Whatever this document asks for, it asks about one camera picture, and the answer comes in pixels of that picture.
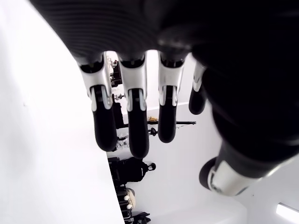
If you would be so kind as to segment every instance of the black robotic palm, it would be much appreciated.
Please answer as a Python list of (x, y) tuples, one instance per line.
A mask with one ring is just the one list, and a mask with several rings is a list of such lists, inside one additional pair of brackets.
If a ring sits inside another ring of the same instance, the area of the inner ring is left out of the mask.
[(116, 143), (110, 116), (111, 86), (101, 67), (103, 52), (116, 51), (120, 58), (130, 148), (133, 155), (143, 158), (149, 149), (148, 135), (144, 135), (144, 61), (146, 51), (156, 49), (161, 61), (159, 138), (163, 142), (170, 142), (175, 135), (176, 97), (187, 53), (192, 52), (198, 65), (206, 68), (203, 76), (194, 75), (189, 108), (199, 114), (206, 97), (209, 99), (223, 143), (219, 156), (201, 172), (203, 186), (236, 195), (299, 152), (296, 5), (191, 0), (31, 2), (81, 70), (88, 68), (83, 76), (93, 100), (95, 122), (101, 113), (110, 117), (95, 124), (102, 149), (111, 151), (113, 141)]

